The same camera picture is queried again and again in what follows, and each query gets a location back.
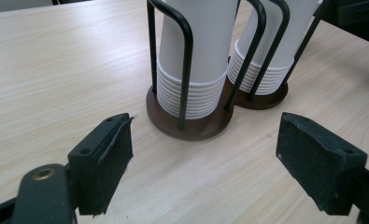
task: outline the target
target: wooden table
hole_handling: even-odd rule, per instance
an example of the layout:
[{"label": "wooden table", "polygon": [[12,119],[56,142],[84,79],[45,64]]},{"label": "wooden table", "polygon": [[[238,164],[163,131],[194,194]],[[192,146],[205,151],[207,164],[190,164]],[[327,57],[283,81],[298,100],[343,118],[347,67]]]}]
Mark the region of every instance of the wooden table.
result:
[{"label": "wooden table", "polygon": [[[243,2],[233,44],[250,11]],[[106,215],[79,223],[355,223],[356,207],[349,217],[319,212],[275,150],[287,111],[369,155],[368,42],[322,22],[280,106],[236,107],[223,133],[199,142],[155,128],[146,111],[150,85],[144,0],[0,13],[0,203],[16,196],[28,171],[66,164],[100,121],[128,112],[135,156]]]}]

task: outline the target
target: black metal wire holder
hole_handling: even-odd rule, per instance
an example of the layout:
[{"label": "black metal wire holder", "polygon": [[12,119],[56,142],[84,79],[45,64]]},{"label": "black metal wire holder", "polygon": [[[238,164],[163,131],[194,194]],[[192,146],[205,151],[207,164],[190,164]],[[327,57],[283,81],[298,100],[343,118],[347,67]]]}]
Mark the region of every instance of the black metal wire holder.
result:
[{"label": "black metal wire holder", "polygon": [[152,72],[152,90],[157,91],[157,74],[156,74],[156,37],[155,37],[155,8],[158,8],[164,15],[173,19],[181,28],[184,36],[184,58],[181,82],[181,96],[179,108],[179,122],[178,128],[185,129],[185,115],[187,112],[188,91],[190,87],[190,74],[192,65],[192,49],[193,49],[193,35],[192,29],[181,13],[174,8],[168,6],[161,0],[148,0],[147,11],[149,15],[149,51],[151,58],[151,72]]},{"label": "black metal wire holder", "polygon": [[248,47],[248,53],[246,54],[245,60],[243,61],[242,67],[239,70],[239,74],[237,75],[236,81],[234,83],[234,88],[231,91],[230,98],[228,98],[227,104],[224,109],[232,110],[234,109],[234,99],[236,98],[239,88],[245,78],[246,72],[248,71],[248,67],[250,66],[251,60],[261,42],[263,37],[263,32],[265,31],[266,26],[266,14],[265,9],[263,8],[263,4],[259,0],[248,0],[253,5],[253,9],[257,12],[257,28],[254,34],[253,40],[251,41],[250,46]]},{"label": "black metal wire holder", "polygon": [[330,3],[330,0],[323,0],[321,5],[319,6],[318,10],[314,14],[315,18],[313,19],[311,25],[309,26],[309,29],[307,30],[306,35],[303,39],[303,42],[301,42],[300,47],[298,48],[297,52],[295,53],[294,62],[292,64],[291,68],[289,69],[289,72],[286,74],[285,78],[283,79],[283,82],[281,83],[280,87],[287,84],[287,82],[288,82],[288,80],[291,76],[291,73],[295,68],[295,65],[300,60],[300,57],[303,55],[305,47],[308,44],[308,42],[309,42],[310,38],[312,37],[313,33],[315,33],[315,30],[318,27],[319,22],[320,22],[321,18],[323,17],[325,11],[327,10],[329,3]]},{"label": "black metal wire holder", "polygon": [[261,81],[263,80],[263,76],[265,75],[265,72],[268,69],[269,63],[272,61],[272,58],[274,57],[275,52],[277,51],[277,47],[279,46],[280,40],[283,38],[283,35],[285,34],[286,28],[289,25],[289,21],[290,21],[290,9],[287,3],[284,0],[270,0],[270,1],[276,4],[282,11],[282,21],[279,25],[274,41],[272,42],[271,48],[268,50],[268,53],[266,54],[266,57],[265,57],[265,60],[263,61],[263,65],[260,69],[260,72],[257,75],[256,80],[254,81],[254,84],[251,87],[250,92],[248,93],[249,101],[253,100],[254,95],[256,94],[256,91],[259,88]]}]

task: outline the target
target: brown round base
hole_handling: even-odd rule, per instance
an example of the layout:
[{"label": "brown round base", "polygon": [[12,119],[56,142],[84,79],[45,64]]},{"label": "brown round base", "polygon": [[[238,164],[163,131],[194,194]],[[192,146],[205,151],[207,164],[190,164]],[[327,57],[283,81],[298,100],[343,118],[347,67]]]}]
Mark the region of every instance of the brown round base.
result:
[{"label": "brown round base", "polygon": [[[224,90],[231,92],[234,85],[231,83],[230,80],[225,80]],[[239,93],[236,95],[236,99],[234,100],[234,105],[238,105],[240,107],[244,107],[247,109],[253,110],[264,110],[270,109],[279,105],[283,99],[286,97],[287,92],[289,91],[289,86],[287,83],[277,89],[272,94],[269,95],[255,95],[252,101],[247,99],[248,93],[239,90]]]},{"label": "brown round base", "polygon": [[181,140],[203,140],[222,132],[230,122],[234,111],[224,109],[229,93],[229,91],[223,91],[219,105],[209,116],[202,119],[187,119],[185,129],[182,131],[178,129],[178,118],[161,108],[157,100],[157,93],[152,91],[152,87],[147,93],[147,112],[152,123],[163,133]]}]

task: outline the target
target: white paper cup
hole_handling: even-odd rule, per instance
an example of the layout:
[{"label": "white paper cup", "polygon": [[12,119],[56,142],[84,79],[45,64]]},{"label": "white paper cup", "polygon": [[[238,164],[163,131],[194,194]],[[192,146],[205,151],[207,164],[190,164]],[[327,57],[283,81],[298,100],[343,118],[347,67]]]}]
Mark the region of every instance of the white paper cup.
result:
[{"label": "white paper cup", "polygon": [[[188,21],[193,33],[191,82],[211,82],[226,70],[237,0],[166,0]],[[181,79],[184,39],[177,23],[163,18],[160,65]]]},{"label": "white paper cup", "polygon": [[[157,66],[157,99],[161,107],[169,114],[178,117],[181,100],[181,82]],[[200,119],[213,112],[217,107],[226,73],[214,82],[190,83],[187,101],[186,119]]]},{"label": "white paper cup", "polygon": [[[237,75],[239,74],[240,68],[244,61],[244,56],[239,52],[238,49],[238,41],[235,44],[234,55],[231,58],[228,66],[228,78],[229,80],[234,83],[237,79]],[[268,69],[265,71],[263,75],[263,80],[260,83],[259,88],[256,91],[258,95],[266,95],[275,92],[281,82],[283,81],[284,77],[286,76],[287,72],[290,70],[292,63],[294,62],[293,58],[286,66],[281,67],[271,67],[269,66]],[[241,91],[250,92],[251,88],[260,73],[261,65],[251,62],[248,70],[245,74],[245,77],[242,81],[240,86]]]},{"label": "white paper cup", "polygon": [[[282,20],[282,13],[277,5],[267,0],[261,0],[261,2],[265,8],[266,26],[263,38],[252,60],[256,64],[263,64]],[[270,63],[271,67],[284,67],[290,63],[304,39],[304,34],[312,15],[321,2],[320,0],[286,0],[291,14],[290,21]],[[252,11],[246,28],[238,40],[238,51],[242,55],[246,55],[248,52],[248,47],[257,28],[257,22],[257,13]]]}]

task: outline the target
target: screw hole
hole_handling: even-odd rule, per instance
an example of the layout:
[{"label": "screw hole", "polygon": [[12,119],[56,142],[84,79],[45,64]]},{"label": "screw hole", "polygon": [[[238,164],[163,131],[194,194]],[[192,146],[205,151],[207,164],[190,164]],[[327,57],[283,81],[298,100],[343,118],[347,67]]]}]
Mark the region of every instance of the screw hole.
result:
[{"label": "screw hole", "polygon": [[86,154],[88,154],[88,153],[90,153],[90,152],[91,152],[91,150],[90,150],[90,149],[88,149],[88,148],[82,149],[82,150],[80,151],[80,153],[81,153],[82,155],[86,155]]},{"label": "screw hole", "polygon": [[344,152],[347,154],[353,154],[354,152],[350,149],[344,149]]},{"label": "screw hole", "polygon": [[52,169],[52,168],[42,169],[42,170],[36,172],[35,174],[33,174],[33,179],[34,180],[48,179],[51,176],[53,176],[55,173],[56,173],[55,170]]}]

